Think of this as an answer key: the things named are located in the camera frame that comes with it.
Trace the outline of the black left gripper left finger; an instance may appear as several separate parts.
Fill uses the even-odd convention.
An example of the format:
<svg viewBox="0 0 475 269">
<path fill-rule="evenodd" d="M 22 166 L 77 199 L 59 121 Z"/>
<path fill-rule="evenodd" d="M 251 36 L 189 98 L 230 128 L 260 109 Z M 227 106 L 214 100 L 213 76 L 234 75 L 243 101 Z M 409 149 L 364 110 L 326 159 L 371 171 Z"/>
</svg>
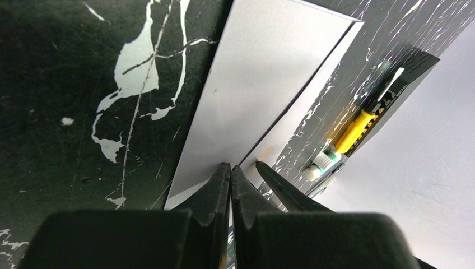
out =
<svg viewBox="0 0 475 269">
<path fill-rule="evenodd" d="M 20 268 L 225 268 L 231 168 L 172 210 L 80 210 L 50 215 Z"/>
</svg>

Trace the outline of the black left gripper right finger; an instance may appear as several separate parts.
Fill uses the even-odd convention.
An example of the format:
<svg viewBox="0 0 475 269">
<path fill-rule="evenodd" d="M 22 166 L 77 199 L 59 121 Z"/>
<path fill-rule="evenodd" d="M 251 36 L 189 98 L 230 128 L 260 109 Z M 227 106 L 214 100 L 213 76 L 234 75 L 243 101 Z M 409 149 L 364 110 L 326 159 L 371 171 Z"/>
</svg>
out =
<svg viewBox="0 0 475 269">
<path fill-rule="evenodd" d="M 287 211 L 231 172 L 237 268 L 419 268 L 398 225 L 377 213 Z"/>
</svg>

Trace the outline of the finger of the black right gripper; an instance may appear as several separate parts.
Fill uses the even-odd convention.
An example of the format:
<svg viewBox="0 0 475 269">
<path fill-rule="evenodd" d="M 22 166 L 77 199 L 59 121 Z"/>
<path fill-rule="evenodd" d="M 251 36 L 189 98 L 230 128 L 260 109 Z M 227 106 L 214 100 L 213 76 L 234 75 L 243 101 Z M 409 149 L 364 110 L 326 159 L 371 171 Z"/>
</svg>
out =
<svg viewBox="0 0 475 269">
<path fill-rule="evenodd" d="M 266 163 L 258 160 L 255 163 L 255 167 L 259 175 L 288 211 L 333 212 L 329 208 L 304 195 Z"/>
</svg>

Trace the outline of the green white glue stick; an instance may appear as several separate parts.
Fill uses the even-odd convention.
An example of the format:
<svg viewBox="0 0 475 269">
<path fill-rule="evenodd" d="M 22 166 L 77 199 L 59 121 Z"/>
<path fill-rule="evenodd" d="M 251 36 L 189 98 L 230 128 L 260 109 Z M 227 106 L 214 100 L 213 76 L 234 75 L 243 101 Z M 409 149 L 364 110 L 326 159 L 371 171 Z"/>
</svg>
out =
<svg viewBox="0 0 475 269">
<path fill-rule="evenodd" d="M 320 152 L 312 164 L 304 171 L 304 178 L 308 181 L 315 181 L 324 175 L 342 158 L 342 154 L 338 151 Z"/>
</svg>

